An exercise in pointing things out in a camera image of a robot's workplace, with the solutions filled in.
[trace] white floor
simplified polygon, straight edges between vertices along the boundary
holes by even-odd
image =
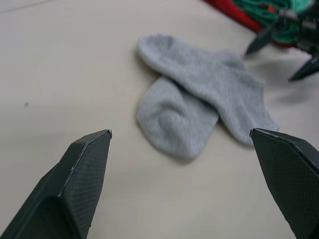
[[[180,165],[135,121],[157,77],[136,57],[140,36],[244,52],[251,31],[199,0],[1,0],[0,31],[0,233],[72,141],[111,129],[89,239],[294,238],[253,149],[218,126],[202,154]],[[286,81],[306,59],[269,46],[248,67],[267,80],[282,132],[319,148],[319,75]]]

